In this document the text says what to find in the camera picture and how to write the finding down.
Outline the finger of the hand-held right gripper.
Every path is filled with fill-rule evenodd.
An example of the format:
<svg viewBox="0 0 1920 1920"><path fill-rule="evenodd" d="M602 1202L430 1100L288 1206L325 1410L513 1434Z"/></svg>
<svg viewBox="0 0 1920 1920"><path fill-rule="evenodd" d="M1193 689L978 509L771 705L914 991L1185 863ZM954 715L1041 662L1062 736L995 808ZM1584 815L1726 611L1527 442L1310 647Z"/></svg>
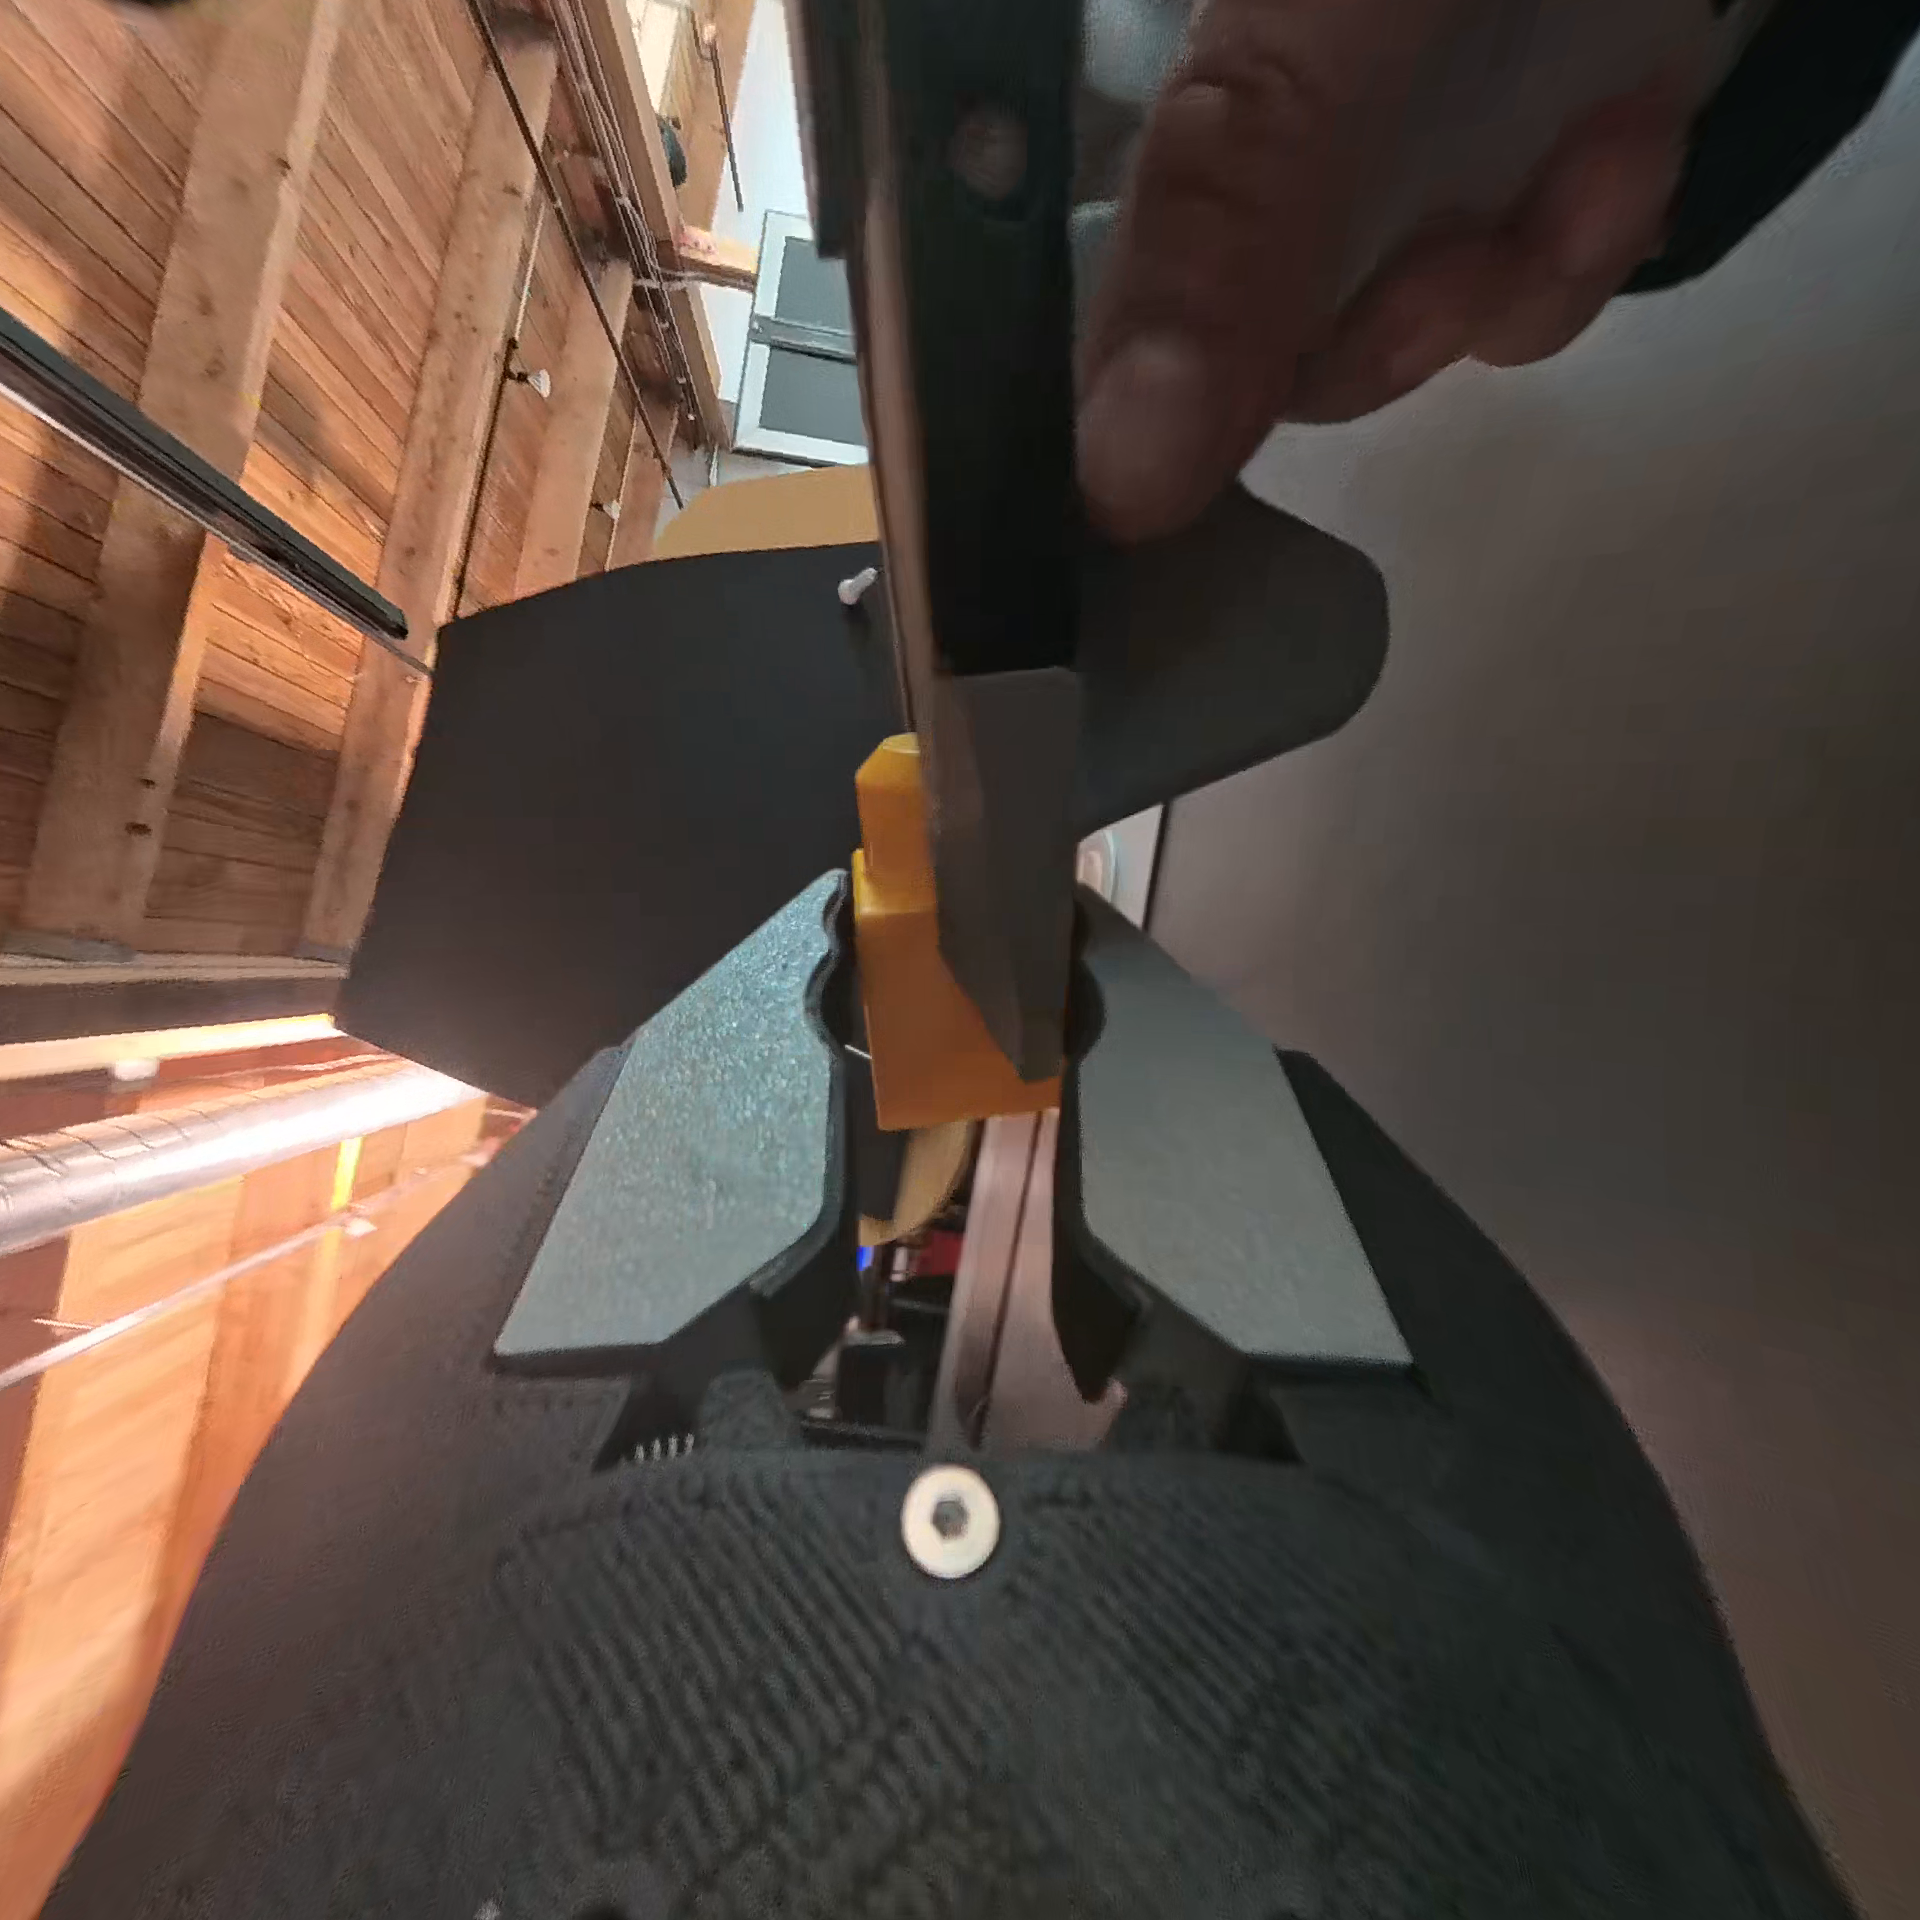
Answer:
<svg viewBox="0 0 1920 1920"><path fill-rule="evenodd" d="M1067 668L912 681L939 958L1026 1083L1066 1049L1073 774L1082 681Z"/></svg>

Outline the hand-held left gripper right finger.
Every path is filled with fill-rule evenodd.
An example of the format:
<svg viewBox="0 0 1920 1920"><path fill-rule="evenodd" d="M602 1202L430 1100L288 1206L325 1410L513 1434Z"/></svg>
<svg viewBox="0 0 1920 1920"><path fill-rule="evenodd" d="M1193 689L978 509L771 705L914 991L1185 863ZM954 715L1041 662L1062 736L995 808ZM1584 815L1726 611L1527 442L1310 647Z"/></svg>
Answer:
<svg viewBox="0 0 1920 1920"><path fill-rule="evenodd" d="M1078 1394L1407 1378L1278 1049L1089 892L1070 983L1051 1320Z"/></svg>

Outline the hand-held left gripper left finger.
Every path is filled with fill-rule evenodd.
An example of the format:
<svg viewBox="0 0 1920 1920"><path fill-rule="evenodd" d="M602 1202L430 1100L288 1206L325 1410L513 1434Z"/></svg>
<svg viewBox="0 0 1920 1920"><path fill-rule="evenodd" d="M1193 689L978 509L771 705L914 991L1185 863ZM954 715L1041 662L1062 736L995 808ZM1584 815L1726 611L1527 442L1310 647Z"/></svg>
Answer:
<svg viewBox="0 0 1920 1920"><path fill-rule="evenodd" d="M793 1387L833 1345L855 1294L826 1018L849 892L846 869L814 877L632 1034L493 1336L501 1372Z"/></svg>

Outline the orange plastic block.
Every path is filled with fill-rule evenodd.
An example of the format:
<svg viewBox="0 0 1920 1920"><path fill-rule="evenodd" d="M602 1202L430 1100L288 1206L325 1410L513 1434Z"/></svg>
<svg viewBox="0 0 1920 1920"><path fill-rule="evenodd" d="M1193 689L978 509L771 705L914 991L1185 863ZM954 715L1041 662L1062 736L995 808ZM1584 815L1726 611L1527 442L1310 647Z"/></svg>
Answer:
<svg viewBox="0 0 1920 1920"><path fill-rule="evenodd" d="M1059 1105L1062 1073L1022 1080L943 959L916 736L883 738L854 786L854 958L875 1123L914 1133Z"/></svg>

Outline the person's right hand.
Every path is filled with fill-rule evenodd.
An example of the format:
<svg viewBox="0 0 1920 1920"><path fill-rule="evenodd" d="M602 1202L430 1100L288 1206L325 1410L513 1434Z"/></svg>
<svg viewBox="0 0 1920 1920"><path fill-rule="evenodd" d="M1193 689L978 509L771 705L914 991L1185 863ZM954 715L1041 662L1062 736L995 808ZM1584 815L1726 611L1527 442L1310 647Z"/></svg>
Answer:
<svg viewBox="0 0 1920 1920"><path fill-rule="evenodd" d="M1212 1L1102 259L1092 517L1185 525L1282 422L1539 361L1660 248L1723 28L1701 1Z"/></svg>

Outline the black framed double panel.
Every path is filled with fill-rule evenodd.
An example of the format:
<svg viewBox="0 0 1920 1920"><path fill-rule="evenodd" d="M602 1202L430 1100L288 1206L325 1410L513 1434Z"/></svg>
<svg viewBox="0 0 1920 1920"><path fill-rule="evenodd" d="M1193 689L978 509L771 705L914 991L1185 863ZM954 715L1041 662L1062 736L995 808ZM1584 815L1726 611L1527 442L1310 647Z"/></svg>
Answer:
<svg viewBox="0 0 1920 1920"><path fill-rule="evenodd" d="M804 468L867 463L852 288L808 215L767 209L731 416L738 453Z"/></svg>

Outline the black metal beam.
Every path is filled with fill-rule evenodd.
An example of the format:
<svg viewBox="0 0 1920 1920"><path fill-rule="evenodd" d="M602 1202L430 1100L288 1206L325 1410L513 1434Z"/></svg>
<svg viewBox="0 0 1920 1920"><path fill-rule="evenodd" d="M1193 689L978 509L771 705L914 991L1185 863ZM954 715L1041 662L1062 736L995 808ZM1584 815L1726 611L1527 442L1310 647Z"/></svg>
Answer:
<svg viewBox="0 0 1920 1920"><path fill-rule="evenodd" d="M1 310L1 391L19 410L141 488L228 549L344 619L409 671L430 668L407 645L409 623L381 592L303 537L175 433Z"/></svg>

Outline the black board with wooden frame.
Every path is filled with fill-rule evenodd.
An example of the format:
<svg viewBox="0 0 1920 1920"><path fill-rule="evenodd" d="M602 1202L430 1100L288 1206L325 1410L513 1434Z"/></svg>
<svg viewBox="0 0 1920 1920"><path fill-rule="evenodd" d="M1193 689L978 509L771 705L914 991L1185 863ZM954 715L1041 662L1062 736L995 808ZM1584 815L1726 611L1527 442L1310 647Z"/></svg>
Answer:
<svg viewBox="0 0 1920 1920"><path fill-rule="evenodd" d="M655 557L539 590L453 626L346 1009L368 1040L537 1110L357 1308L327 1383L434 1417L557 1402L610 1416L602 1461L815 1450L795 1392L836 1362L859 1309L795 1385L762 1370L666 1394L644 1378L510 1374L496 1336L636 1030L828 869L848 873L828 1025L846 1062L857 1224L899 1207L899 1159L925 1133L878 1126L859 1005L852 852L855 772L917 731L901 679L874 477L843 469L870 539L750 544ZM843 607L864 565L875 587Z"/></svg>

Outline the silver ventilation duct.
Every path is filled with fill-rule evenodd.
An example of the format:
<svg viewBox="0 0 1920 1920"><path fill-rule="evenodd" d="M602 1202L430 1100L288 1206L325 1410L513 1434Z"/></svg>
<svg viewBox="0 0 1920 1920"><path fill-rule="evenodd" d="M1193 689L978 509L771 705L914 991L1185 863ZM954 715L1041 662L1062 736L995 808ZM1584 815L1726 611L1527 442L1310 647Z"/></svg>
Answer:
<svg viewBox="0 0 1920 1920"><path fill-rule="evenodd" d="M10 1138L1 1148L1 1254L431 1117L480 1093L441 1070L388 1062Z"/></svg>

